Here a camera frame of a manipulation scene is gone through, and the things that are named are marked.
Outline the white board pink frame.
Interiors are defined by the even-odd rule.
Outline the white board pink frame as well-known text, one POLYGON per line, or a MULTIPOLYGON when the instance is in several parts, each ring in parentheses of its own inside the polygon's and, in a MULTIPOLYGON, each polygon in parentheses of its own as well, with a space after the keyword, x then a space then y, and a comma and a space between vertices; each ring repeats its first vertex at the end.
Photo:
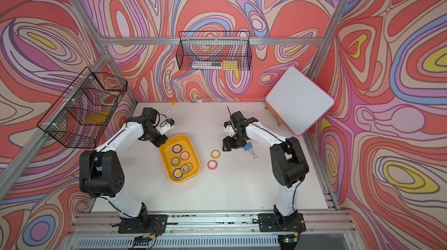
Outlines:
POLYGON ((335 104, 335 100, 295 67, 289 67, 265 98, 296 136, 304 134, 335 104))

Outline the wooden easel stand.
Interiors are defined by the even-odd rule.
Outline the wooden easel stand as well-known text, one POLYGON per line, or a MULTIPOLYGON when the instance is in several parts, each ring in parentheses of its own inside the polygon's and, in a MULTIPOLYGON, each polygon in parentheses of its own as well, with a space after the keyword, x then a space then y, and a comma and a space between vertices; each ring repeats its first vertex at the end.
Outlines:
POLYGON ((265 101, 265 109, 268 110, 271 113, 271 115, 276 119, 278 127, 281 127, 283 124, 285 124, 283 119, 277 114, 277 112, 272 108, 272 106, 267 101, 265 101))

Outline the yellow plastic storage box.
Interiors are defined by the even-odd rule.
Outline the yellow plastic storage box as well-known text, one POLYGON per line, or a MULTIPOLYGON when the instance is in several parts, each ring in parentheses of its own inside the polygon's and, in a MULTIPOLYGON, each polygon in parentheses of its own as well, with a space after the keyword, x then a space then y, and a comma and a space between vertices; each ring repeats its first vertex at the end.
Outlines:
POLYGON ((181 183, 188 179, 191 179, 195 175, 197 175, 201 169, 201 164, 199 161, 199 158, 194 150, 194 146, 190 140, 190 138, 185 134, 179 134, 177 136, 169 138, 166 143, 159 148, 159 152, 161 154, 161 158, 163 160, 163 164, 165 167, 166 174, 168 175, 169 179, 174 183, 181 183), (190 158, 187 161, 183 161, 180 158, 181 153, 175 154, 172 151, 172 147, 176 144, 179 144, 182 146, 182 152, 187 151, 190 153, 190 158), (174 157, 178 157, 181 161, 180 165, 177 167, 173 167, 171 165, 171 160, 174 157), (181 169, 183 165, 186 165, 187 163, 191 163, 193 168, 192 170, 187 173, 183 174, 183 177, 179 180, 174 179, 173 177, 173 171, 175 169, 181 169))

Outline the yellow-green tape roll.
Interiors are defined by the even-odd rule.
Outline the yellow-green tape roll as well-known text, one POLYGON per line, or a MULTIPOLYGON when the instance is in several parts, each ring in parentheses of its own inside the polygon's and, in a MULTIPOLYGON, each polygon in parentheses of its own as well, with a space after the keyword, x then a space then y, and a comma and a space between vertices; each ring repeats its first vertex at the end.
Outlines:
POLYGON ((183 174, 187 174, 187 173, 189 173, 190 170, 191 170, 191 168, 190 168, 190 166, 189 166, 188 164, 183 165, 183 166, 181 167, 181 171, 182 171, 183 174))
POLYGON ((177 166, 179 166, 180 163, 181 163, 181 161, 180 161, 180 159, 179 159, 178 157, 174 157, 174 158, 171 160, 171 165, 172 165, 173 167, 177 167, 177 166))

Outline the blue binder clip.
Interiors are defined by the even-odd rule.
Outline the blue binder clip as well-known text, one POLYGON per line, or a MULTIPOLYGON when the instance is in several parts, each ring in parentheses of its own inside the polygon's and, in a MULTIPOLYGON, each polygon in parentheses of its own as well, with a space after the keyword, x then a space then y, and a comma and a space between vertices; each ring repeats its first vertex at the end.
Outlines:
POLYGON ((257 158, 257 155, 256 155, 256 153, 254 152, 252 143, 247 143, 247 144, 243 147, 243 149, 244 149, 246 152, 250 153, 250 154, 252 155, 253 158, 257 158))

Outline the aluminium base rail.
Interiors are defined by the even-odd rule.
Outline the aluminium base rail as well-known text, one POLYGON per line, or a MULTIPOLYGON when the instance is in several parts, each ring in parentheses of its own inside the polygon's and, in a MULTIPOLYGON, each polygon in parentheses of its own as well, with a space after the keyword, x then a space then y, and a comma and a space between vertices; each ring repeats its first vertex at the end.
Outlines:
POLYGON ((268 211, 156 212, 145 234, 119 232, 118 215, 76 217, 63 250, 363 250, 347 212, 304 210, 280 229, 268 211))

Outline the orange tape roll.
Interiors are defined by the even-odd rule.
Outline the orange tape roll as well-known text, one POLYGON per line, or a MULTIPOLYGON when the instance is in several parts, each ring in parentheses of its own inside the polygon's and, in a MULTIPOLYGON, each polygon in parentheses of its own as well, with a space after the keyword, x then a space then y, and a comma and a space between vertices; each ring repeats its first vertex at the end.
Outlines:
POLYGON ((219 159, 221 157, 221 152, 219 150, 213 150, 211 152, 211 157, 213 159, 219 159))
POLYGON ((192 170, 192 168, 193 168, 192 164, 191 164, 191 163, 187 163, 186 165, 188 166, 188 168, 189 168, 189 171, 191 171, 191 170, 192 170))

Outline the red tape roll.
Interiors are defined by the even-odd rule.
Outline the red tape roll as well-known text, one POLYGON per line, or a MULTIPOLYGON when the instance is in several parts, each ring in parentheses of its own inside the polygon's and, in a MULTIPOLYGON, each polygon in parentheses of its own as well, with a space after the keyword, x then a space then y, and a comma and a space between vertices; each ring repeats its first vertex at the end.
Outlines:
POLYGON ((216 162, 216 160, 210 160, 207 163, 207 167, 209 168, 209 170, 215 170, 218 167, 218 163, 216 162))
POLYGON ((187 151, 183 151, 180 155, 180 158, 183 161, 187 161, 190 158, 190 153, 188 153, 187 151))

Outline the orange tape roll top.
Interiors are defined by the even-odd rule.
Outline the orange tape roll top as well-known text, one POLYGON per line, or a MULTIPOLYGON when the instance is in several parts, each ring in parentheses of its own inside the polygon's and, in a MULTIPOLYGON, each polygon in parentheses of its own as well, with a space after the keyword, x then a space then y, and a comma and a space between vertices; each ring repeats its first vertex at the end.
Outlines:
POLYGON ((189 168, 189 171, 191 171, 191 170, 192 170, 192 168, 193 168, 192 164, 191 164, 191 163, 187 163, 186 165, 188 166, 188 168, 189 168))

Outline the yellow block in back basket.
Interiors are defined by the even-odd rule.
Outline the yellow block in back basket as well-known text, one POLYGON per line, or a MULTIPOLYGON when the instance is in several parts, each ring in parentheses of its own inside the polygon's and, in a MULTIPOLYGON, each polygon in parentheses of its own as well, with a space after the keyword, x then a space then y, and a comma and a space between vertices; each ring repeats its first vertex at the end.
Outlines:
POLYGON ((237 60, 224 60, 222 62, 222 70, 238 70, 237 60))

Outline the white yellow marker pen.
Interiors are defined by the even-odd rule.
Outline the white yellow marker pen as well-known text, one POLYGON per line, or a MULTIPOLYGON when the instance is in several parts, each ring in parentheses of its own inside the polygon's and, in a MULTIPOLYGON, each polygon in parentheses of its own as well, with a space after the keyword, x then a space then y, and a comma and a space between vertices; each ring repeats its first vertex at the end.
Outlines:
POLYGON ((171 113, 171 111, 172 111, 172 109, 173 109, 173 107, 176 105, 176 102, 173 102, 173 103, 171 103, 171 105, 169 106, 169 108, 165 111, 165 113, 164 113, 164 115, 166 116, 166 117, 168 117, 169 116, 169 114, 171 113))

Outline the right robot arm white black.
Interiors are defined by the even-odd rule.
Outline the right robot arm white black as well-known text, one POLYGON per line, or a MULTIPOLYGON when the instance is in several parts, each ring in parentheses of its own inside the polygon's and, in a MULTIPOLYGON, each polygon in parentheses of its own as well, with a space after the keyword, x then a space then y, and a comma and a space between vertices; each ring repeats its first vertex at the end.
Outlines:
POLYGON ((272 173, 281 186, 270 225, 280 231, 293 229, 302 232, 304 223, 299 218, 295 199, 299 186, 309 172, 309 165, 299 140, 276 134, 253 117, 238 121, 231 119, 223 124, 223 128, 228 134, 222 140, 222 150, 225 152, 244 148, 251 140, 269 150, 272 173))

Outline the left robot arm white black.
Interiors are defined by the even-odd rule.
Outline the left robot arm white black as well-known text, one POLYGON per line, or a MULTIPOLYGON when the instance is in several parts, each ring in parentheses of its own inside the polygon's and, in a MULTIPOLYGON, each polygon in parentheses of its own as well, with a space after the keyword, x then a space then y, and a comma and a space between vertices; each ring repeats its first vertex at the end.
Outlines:
POLYGON ((158 237, 164 232, 161 223, 148 214, 146 205, 125 187, 125 174, 119 157, 137 140, 149 141, 159 148, 166 143, 166 133, 173 127, 170 122, 156 126, 147 116, 131 117, 105 143, 80 155, 81 192, 106 200, 119 213, 118 232, 121 234, 148 233, 158 237))

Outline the purple tape roll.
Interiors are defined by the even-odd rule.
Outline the purple tape roll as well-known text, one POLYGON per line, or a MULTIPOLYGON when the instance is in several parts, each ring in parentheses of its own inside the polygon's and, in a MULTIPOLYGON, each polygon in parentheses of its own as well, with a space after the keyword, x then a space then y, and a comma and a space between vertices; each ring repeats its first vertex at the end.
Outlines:
POLYGON ((179 144, 176 144, 176 145, 174 145, 174 146, 172 147, 172 151, 173 151, 173 153, 175 153, 175 154, 179 154, 179 153, 182 152, 182 146, 179 145, 179 144))
POLYGON ((176 180, 181 179, 181 178, 183 177, 183 172, 182 172, 182 170, 181 170, 181 169, 175 169, 175 170, 173 171, 173 177, 174 177, 174 179, 176 179, 176 180))

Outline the yellow item in left basket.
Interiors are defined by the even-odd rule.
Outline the yellow item in left basket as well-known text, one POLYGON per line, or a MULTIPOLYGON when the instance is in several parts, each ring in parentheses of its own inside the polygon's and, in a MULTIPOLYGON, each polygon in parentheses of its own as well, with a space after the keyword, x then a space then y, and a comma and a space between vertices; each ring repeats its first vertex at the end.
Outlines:
POLYGON ((83 120, 84 125, 99 126, 106 124, 110 111, 100 110, 98 112, 89 112, 83 120))

